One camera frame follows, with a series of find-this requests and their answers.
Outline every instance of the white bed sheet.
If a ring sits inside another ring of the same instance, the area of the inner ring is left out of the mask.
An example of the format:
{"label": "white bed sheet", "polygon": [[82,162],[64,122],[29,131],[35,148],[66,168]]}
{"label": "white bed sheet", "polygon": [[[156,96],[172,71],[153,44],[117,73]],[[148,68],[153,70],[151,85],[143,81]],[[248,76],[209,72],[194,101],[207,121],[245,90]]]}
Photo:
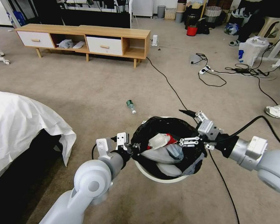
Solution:
{"label": "white bed sheet", "polygon": [[61,135],[65,166],[76,134],[54,110],[18,94],[0,92],[0,173],[27,150],[41,129]]}

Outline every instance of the plastic bottle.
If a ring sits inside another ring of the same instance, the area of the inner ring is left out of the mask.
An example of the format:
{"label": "plastic bottle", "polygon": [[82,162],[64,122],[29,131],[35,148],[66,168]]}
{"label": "plastic bottle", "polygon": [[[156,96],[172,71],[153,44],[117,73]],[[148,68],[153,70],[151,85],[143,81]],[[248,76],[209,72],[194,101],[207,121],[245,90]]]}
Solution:
{"label": "plastic bottle", "polygon": [[134,106],[132,100],[128,100],[128,101],[127,101],[127,106],[128,106],[129,108],[131,108],[132,114],[136,114],[135,106]]}

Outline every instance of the red bucket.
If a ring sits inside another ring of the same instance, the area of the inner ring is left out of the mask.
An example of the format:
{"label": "red bucket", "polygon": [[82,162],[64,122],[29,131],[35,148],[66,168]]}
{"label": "red bucket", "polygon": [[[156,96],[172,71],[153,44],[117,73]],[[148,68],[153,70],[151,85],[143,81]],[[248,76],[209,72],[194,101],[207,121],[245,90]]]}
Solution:
{"label": "red bucket", "polygon": [[188,36],[195,36],[197,33],[198,28],[195,26],[188,26],[187,35]]}

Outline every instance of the carpet floor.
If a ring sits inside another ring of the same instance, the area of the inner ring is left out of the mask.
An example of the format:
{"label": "carpet floor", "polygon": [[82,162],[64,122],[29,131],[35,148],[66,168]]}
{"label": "carpet floor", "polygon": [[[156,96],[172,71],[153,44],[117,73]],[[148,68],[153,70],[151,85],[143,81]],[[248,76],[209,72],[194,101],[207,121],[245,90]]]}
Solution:
{"label": "carpet floor", "polygon": [[[197,76],[205,61],[190,65],[190,55],[204,53],[208,65],[217,71],[238,63],[238,48],[228,46],[234,36],[224,34],[224,27],[210,30],[210,35],[186,36],[183,24],[139,18],[141,29],[159,36],[159,46],[150,49],[148,57],[165,75],[190,110],[202,110],[217,127],[234,133],[273,102],[258,88],[253,77],[221,75],[227,84],[221,88],[206,86]],[[77,168],[91,159],[97,138],[112,137],[119,132],[130,135],[145,119],[171,116],[193,120],[183,109],[165,78],[144,60],[136,69],[132,61],[119,58],[42,52],[24,47],[15,32],[0,28],[0,47],[10,65],[0,62],[0,91],[35,99],[61,115],[77,133],[77,140],[65,167],[54,167],[54,176],[30,215],[27,223],[38,223],[65,191],[73,188]],[[272,62],[263,62],[263,71]],[[280,69],[272,73],[273,81],[261,80],[263,90],[280,103]],[[202,79],[213,85],[222,84],[218,77],[204,74]],[[137,114],[125,102],[132,99]],[[280,119],[268,117],[280,137]],[[240,137],[254,135],[268,139],[270,150],[280,149],[266,123],[257,121]],[[214,151],[233,196],[242,224],[280,224],[280,194],[263,184],[255,171],[249,172],[236,162]],[[236,223],[235,213],[223,182],[210,157],[200,171],[174,184],[160,184],[146,178],[130,160],[110,190],[108,199],[90,206],[84,223]]]}

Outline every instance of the bed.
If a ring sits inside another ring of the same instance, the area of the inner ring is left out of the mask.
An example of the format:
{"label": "bed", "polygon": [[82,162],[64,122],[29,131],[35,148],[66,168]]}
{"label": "bed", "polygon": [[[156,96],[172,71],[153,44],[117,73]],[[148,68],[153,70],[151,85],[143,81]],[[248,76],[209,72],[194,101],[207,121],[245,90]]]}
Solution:
{"label": "bed", "polygon": [[48,174],[67,165],[75,140],[49,107],[0,92],[0,223],[25,223],[49,184]]}

